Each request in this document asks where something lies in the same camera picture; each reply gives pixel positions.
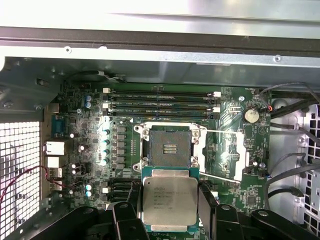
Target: motherboard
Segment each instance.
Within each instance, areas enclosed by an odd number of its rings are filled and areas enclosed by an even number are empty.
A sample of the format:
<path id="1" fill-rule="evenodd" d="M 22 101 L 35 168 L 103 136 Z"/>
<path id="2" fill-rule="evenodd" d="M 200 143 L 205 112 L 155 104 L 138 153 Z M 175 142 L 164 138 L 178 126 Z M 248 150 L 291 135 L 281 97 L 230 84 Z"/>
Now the motherboard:
<path id="1" fill-rule="evenodd" d="M 59 177 L 73 186 L 65 193 L 71 208 L 105 209 L 110 203 L 126 201 L 132 180 L 147 179 L 146 193 L 147 184 L 160 189 L 165 181 L 156 178 L 159 169 L 190 172 L 187 180 L 171 182 L 187 188 L 181 194 L 189 194 L 195 179 L 205 181 L 221 204 L 247 215 L 263 208 L 270 136 L 270 110 L 265 102 L 271 102 L 271 93 L 263 95 L 264 101 L 259 93 L 257 88 L 207 85 L 65 85 L 57 97 L 59 113 L 52 116 L 51 137 L 70 142 Z M 57 177 L 56 171 L 50 174 Z M 184 209 L 171 206 L 190 216 L 181 218 L 188 225 L 186 232 L 156 231 L 154 215 L 159 225 L 171 216 L 162 216 L 161 199 L 155 199 L 153 192 L 150 196 L 156 203 L 145 205 L 144 220 L 151 239 L 206 238 L 201 221 L 188 220 L 197 215 L 192 201 Z"/>

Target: cpu socket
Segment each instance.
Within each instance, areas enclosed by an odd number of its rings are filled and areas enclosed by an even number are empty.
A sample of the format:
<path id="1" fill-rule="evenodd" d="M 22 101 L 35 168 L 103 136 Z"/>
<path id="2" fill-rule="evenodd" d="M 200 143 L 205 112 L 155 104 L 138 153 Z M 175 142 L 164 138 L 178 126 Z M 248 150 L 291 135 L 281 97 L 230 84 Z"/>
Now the cpu socket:
<path id="1" fill-rule="evenodd" d="M 140 162 L 133 170 L 142 172 L 143 167 L 199 168 L 205 172 L 207 128 L 187 122 L 145 122 L 134 126 L 140 134 Z"/>

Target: metal frame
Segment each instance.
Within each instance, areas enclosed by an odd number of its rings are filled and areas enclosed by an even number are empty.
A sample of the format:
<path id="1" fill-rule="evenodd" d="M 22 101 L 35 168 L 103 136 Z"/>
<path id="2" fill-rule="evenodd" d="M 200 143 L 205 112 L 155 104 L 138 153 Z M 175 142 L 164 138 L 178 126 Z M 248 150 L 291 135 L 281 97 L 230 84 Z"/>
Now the metal frame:
<path id="1" fill-rule="evenodd" d="M 0 46 L 320 56 L 320 39 L 0 26 Z"/>

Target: metal panel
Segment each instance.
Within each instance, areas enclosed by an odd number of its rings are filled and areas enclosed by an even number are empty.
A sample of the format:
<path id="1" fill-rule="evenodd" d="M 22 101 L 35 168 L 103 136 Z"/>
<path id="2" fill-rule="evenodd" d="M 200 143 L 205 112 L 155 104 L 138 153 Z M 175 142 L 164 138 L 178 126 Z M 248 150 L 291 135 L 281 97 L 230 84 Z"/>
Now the metal panel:
<path id="1" fill-rule="evenodd" d="M 58 77 L 30 58 L 7 58 L 0 71 L 0 122 L 42 121 L 44 107 L 60 90 Z"/>
<path id="2" fill-rule="evenodd" d="M 110 4 L 93 0 L 74 4 L 58 0 L 50 6 L 39 1 L 12 1 L 0 5 L 0 25 L 10 27 L 95 29 L 201 33 L 288 38 L 320 38 L 320 2 L 314 0 L 120 0 Z"/>

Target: black cable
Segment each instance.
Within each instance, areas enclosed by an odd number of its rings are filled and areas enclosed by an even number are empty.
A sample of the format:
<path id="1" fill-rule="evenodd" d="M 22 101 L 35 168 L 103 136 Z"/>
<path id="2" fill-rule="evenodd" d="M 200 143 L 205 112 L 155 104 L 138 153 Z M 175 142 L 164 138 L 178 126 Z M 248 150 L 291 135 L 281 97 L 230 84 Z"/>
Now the black cable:
<path id="1" fill-rule="evenodd" d="M 306 153 L 305 152 L 293 152 L 293 153 L 288 153 L 286 155 L 283 155 L 282 157 L 279 158 L 278 161 L 276 161 L 276 163 L 271 166 L 269 168 L 269 174 L 272 175 L 272 172 L 274 171 L 274 169 L 276 168 L 276 166 L 278 166 L 280 163 L 282 163 L 284 160 L 286 160 L 287 158 L 289 157 L 292 157 L 292 156 L 297 156 L 297 157 L 301 157 L 301 161 L 304 161 L 305 160 L 305 157 L 306 157 Z"/>
<path id="2" fill-rule="evenodd" d="M 316 170 L 316 169 L 320 169 L 320 163 L 297 167 L 297 168 L 285 171 L 283 173 L 280 173 L 279 175 L 273 178 L 270 178 L 268 181 L 266 181 L 265 185 L 263 186 L 263 197 L 264 197 L 265 209 L 270 210 L 270 204 L 268 199 L 268 189 L 270 184 L 273 184 L 274 182 L 277 182 L 279 180 L 282 180 L 300 173 L 304 173 L 304 172 Z"/>
<path id="3" fill-rule="evenodd" d="M 302 191 L 300 191 L 296 187 L 291 186 L 291 187 L 276 189 L 276 190 L 269 192 L 268 198 L 271 198 L 276 194 L 282 194 L 282 193 L 291 193 L 293 196 L 297 196 L 299 198 L 302 198 L 304 196 Z"/>
<path id="4" fill-rule="evenodd" d="M 314 104 L 317 104 L 317 103 L 318 103 L 317 100 L 313 99 L 313 98 L 312 99 L 308 98 L 308 99 L 304 99 L 304 100 L 298 101 L 298 102 L 293 103 L 291 105 L 279 108 L 274 112 L 271 112 L 271 119 L 280 118 L 282 116 L 285 116 L 287 114 L 291 114 L 291 113 L 293 113 L 295 111 L 307 108 L 310 105 L 314 105 Z"/>
<path id="5" fill-rule="evenodd" d="M 320 104 L 320 97 L 305 83 L 305 82 L 288 82 L 288 83 L 282 83 L 282 84 L 277 84 L 274 86 L 269 86 L 265 89 L 263 89 L 260 93 L 259 93 L 259 98 L 261 99 L 261 101 L 264 102 L 264 104 L 266 104 L 267 106 L 269 105 L 267 103 L 267 101 L 263 98 L 262 94 L 264 94 L 267 91 L 270 91 L 272 89 L 276 89 L 276 88 L 281 88 L 281 87 L 286 87 L 286 86 L 290 86 L 290 85 L 303 85 L 305 86 L 306 89 L 308 89 L 309 93 L 316 99 L 316 101 Z"/>
<path id="6" fill-rule="evenodd" d="M 294 130 L 295 129 L 294 125 L 278 124 L 278 123 L 274 123 L 274 122 L 271 122 L 270 126 L 274 127 L 274 128 L 287 129 L 287 130 Z M 316 144 L 320 145 L 320 139 L 317 138 L 315 135 L 313 135 L 308 130 L 305 130 L 303 127 L 299 127 L 299 129 L 297 129 L 297 131 L 302 133 L 302 134 L 307 135 L 312 141 L 314 141 Z"/>

